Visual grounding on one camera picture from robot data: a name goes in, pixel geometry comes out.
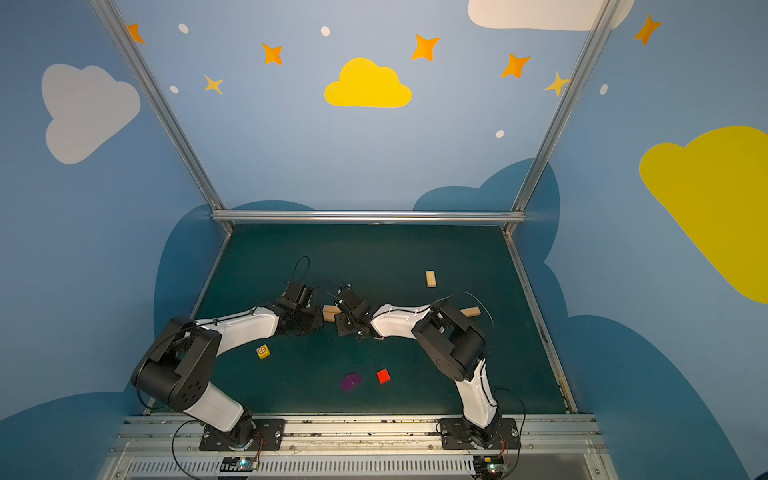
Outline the printed wood block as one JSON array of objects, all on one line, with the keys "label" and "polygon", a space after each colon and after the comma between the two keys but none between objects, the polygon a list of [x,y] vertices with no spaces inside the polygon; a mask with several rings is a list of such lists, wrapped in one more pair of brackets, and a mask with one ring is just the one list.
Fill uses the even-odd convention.
[{"label": "printed wood block", "polygon": [[334,305],[324,305],[322,311],[323,318],[327,322],[334,322],[336,315],[341,312],[341,310]]}]

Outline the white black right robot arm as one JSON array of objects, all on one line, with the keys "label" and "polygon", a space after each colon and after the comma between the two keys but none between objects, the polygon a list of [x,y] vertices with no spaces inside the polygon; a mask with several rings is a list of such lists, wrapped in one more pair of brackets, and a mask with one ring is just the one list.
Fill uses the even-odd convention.
[{"label": "white black right robot arm", "polygon": [[463,442],[491,448],[501,417],[487,376],[486,337],[446,298],[420,307],[378,307],[347,284],[336,294],[337,333],[358,338],[399,337],[418,342],[437,369],[453,380],[462,401]]}]

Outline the purple block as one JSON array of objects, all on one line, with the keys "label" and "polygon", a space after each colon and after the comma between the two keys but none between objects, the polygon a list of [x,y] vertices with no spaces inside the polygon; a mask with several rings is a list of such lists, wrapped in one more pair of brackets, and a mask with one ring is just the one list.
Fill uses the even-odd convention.
[{"label": "purple block", "polygon": [[350,373],[343,378],[341,382],[341,388],[344,392],[349,392],[358,386],[362,381],[363,379],[359,373]]}]

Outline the wood block far right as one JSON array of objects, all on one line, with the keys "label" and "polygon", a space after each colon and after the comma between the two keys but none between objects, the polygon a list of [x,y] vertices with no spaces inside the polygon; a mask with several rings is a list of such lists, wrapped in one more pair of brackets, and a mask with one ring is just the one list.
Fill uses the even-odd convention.
[{"label": "wood block far right", "polygon": [[426,283],[428,288],[435,288],[437,286],[436,275],[434,271],[426,271]]}]

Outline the wood block right side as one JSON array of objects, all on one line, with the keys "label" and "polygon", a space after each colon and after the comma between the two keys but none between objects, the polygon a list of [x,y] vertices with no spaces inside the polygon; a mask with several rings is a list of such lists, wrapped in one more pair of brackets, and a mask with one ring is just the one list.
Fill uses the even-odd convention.
[{"label": "wood block right side", "polygon": [[461,313],[466,317],[477,317],[481,315],[481,309],[479,307],[469,307],[461,309]]}]

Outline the yellow cube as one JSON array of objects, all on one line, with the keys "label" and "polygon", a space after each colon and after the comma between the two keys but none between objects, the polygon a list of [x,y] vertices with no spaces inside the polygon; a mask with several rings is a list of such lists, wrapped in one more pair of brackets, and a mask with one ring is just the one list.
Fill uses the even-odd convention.
[{"label": "yellow cube", "polygon": [[262,345],[257,348],[257,355],[260,359],[265,359],[271,355],[271,352],[267,345]]}]

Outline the left green circuit board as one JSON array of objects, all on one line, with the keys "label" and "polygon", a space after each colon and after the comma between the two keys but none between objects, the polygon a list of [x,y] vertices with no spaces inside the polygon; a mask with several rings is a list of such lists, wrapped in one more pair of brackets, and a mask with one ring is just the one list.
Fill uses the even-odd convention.
[{"label": "left green circuit board", "polygon": [[221,473],[247,473],[259,468],[260,462],[255,457],[225,457],[220,464]]}]

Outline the green circuit board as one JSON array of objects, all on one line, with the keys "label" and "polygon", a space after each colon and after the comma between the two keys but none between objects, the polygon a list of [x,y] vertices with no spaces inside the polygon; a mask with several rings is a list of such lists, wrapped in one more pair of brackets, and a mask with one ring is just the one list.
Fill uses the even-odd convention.
[{"label": "green circuit board", "polygon": [[509,466],[499,457],[475,456],[473,469],[475,480],[498,480],[507,475]]},{"label": "green circuit board", "polygon": [[220,464],[221,473],[247,473],[259,468],[260,462],[255,457],[225,457]]}]

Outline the right green circuit board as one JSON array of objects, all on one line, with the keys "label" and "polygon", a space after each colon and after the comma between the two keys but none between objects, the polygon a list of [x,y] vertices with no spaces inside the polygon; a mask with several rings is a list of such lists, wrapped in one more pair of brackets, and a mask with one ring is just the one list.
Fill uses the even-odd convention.
[{"label": "right green circuit board", "polygon": [[509,466],[499,457],[475,456],[473,469],[475,480],[498,480],[507,475]]}]

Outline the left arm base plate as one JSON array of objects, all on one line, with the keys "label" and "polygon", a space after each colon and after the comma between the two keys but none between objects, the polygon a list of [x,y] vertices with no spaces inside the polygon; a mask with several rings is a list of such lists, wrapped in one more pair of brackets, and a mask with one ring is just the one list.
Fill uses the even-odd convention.
[{"label": "left arm base plate", "polygon": [[280,449],[285,420],[280,418],[253,418],[249,425],[241,422],[230,432],[205,425],[199,444],[200,451],[253,452]]}]

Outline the aluminium back frame rail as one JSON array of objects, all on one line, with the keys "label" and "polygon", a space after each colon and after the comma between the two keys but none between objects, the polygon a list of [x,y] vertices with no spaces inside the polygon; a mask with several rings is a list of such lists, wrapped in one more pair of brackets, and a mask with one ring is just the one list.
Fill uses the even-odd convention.
[{"label": "aluminium back frame rail", "polygon": [[214,221],[313,224],[517,224],[523,212],[214,210]]}]

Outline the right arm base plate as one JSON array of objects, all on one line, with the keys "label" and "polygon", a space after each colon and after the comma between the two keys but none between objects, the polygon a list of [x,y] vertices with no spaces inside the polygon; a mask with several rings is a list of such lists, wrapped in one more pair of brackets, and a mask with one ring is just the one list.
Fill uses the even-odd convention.
[{"label": "right arm base plate", "polygon": [[521,431],[514,418],[495,419],[485,428],[463,418],[443,418],[438,421],[436,432],[444,450],[521,448]]}]

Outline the aluminium front rail base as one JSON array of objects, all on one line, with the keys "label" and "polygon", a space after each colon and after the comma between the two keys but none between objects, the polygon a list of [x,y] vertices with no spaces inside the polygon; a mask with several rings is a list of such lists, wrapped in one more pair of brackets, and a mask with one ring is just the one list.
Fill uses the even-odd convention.
[{"label": "aluminium front rail base", "polygon": [[[615,479],[618,473],[590,415],[507,415],[519,450],[444,450],[439,415],[263,415],[285,420],[277,451],[200,451],[202,426],[180,415],[125,419],[102,479],[474,479],[475,456],[499,457],[502,479]],[[259,468],[221,473],[225,457]]]}]

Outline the aluminium left corner post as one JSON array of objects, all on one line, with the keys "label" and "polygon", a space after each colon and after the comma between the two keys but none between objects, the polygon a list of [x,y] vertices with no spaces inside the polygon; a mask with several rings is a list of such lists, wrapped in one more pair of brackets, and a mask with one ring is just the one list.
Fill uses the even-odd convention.
[{"label": "aluminium left corner post", "polygon": [[125,23],[117,4],[114,1],[104,0],[91,0],[90,4],[133,77],[141,87],[148,103],[211,208],[212,213],[224,210],[225,206],[220,195],[216,191],[203,163],[174,114],[158,80],[141,53],[138,43],[129,33],[128,25]]}]

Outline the aluminium right corner post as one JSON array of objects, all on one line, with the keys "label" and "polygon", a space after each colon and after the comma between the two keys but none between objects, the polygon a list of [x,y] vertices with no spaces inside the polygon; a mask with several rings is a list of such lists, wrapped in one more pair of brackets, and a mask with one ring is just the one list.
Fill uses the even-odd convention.
[{"label": "aluminium right corner post", "polygon": [[598,10],[592,29],[571,72],[570,82],[565,85],[565,91],[560,95],[542,143],[515,197],[511,212],[520,216],[521,220],[509,221],[504,225],[503,232],[507,240],[512,239],[516,226],[525,221],[526,208],[611,34],[612,23],[618,16],[621,4],[622,1],[619,0],[604,1]]}]

